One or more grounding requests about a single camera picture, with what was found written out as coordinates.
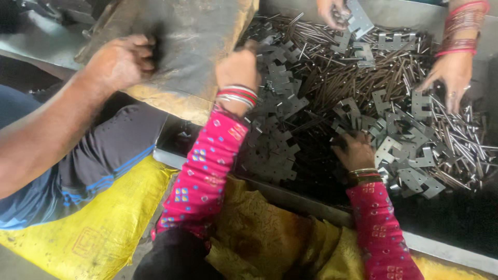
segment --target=hand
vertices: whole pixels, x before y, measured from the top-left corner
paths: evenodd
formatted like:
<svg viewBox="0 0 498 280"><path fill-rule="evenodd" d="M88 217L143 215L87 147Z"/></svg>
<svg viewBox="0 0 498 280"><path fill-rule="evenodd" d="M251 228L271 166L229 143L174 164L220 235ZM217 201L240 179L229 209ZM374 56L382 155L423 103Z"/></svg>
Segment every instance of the hand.
<svg viewBox="0 0 498 280"><path fill-rule="evenodd" d="M113 93L149 79L155 40L145 35L114 39L97 51L83 69L83 75Z"/></svg>
<svg viewBox="0 0 498 280"><path fill-rule="evenodd" d="M344 5L344 0L316 0L318 14L323 18L330 28L345 30L347 28L345 18L351 11Z"/></svg>
<svg viewBox="0 0 498 280"><path fill-rule="evenodd" d="M446 86L446 111L457 114L460 101L472 77L472 53L445 54L432 66L432 70L417 89L426 90L434 81L442 80Z"/></svg>
<svg viewBox="0 0 498 280"><path fill-rule="evenodd" d="M256 48L257 42L249 40L241 50L231 53L216 66L216 81L219 88L241 85L257 93L261 76L256 69ZM220 100L218 104L239 117L248 110L247 105L242 102Z"/></svg>
<svg viewBox="0 0 498 280"><path fill-rule="evenodd" d="M347 170L375 168L375 153L370 146L370 136L365 135L363 132L359 132L356 139L347 133L341 136L348 144L346 150L338 146L332 146L332 150Z"/></svg>

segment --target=patterned fabric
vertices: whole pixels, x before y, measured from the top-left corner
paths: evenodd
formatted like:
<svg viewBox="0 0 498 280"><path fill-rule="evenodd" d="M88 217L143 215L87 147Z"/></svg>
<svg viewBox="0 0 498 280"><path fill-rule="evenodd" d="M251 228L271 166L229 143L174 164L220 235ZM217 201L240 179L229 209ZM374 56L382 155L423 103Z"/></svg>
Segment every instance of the patterned fabric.
<svg viewBox="0 0 498 280"><path fill-rule="evenodd" d="M368 279L424 279L413 262L382 182L348 189Z"/></svg>
<svg viewBox="0 0 498 280"><path fill-rule="evenodd" d="M180 223L182 228L199 238L207 237L206 229L223 202L227 173L247 131L221 110L211 113L187 155L172 193L163 203L164 211L152 231L153 239L156 234L176 228Z"/></svg>

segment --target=yellow sack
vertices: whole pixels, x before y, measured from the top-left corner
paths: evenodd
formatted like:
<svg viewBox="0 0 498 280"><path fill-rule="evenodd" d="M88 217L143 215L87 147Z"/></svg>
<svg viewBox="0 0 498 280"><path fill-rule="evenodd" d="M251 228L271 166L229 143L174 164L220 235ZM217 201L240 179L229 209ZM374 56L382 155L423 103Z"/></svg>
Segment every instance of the yellow sack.
<svg viewBox="0 0 498 280"><path fill-rule="evenodd" d="M0 244L59 279L112 279L131 264L176 170L148 156L64 219L0 231Z"/></svg>

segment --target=metal part pile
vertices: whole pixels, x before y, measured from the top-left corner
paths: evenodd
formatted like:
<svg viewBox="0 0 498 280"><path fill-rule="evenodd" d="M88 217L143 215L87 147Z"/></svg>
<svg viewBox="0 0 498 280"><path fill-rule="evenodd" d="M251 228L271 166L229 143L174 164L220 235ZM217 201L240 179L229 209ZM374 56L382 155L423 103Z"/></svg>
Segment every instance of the metal part pile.
<svg viewBox="0 0 498 280"><path fill-rule="evenodd" d="M392 194L432 198L445 186L481 188L498 166L491 163L498 147L481 144L484 114L467 106L448 115L436 95L440 86L414 90L430 71L432 38L374 26L356 0L348 7L343 32L299 20L303 14L253 20L244 39L262 44L262 85L237 170L277 184L294 180L283 185L305 193L330 190L333 177L345 179L331 136L364 130Z"/></svg>

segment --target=pink sleeve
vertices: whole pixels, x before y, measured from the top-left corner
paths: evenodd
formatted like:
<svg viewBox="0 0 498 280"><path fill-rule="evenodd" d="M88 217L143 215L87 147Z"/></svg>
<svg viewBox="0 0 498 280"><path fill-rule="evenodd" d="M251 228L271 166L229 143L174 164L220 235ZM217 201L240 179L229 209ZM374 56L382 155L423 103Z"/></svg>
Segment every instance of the pink sleeve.
<svg viewBox="0 0 498 280"><path fill-rule="evenodd" d="M227 173L247 131L224 113L211 113L163 203L153 239L157 233L179 226L199 238L206 237L213 215L220 211Z"/></svg>
<svg viewBox="0 0 498 280"><path fill-rule="evenodd" d="M424 279L411 259L384 184L363 183L346 193L355 213L367 279Z"/></svg>

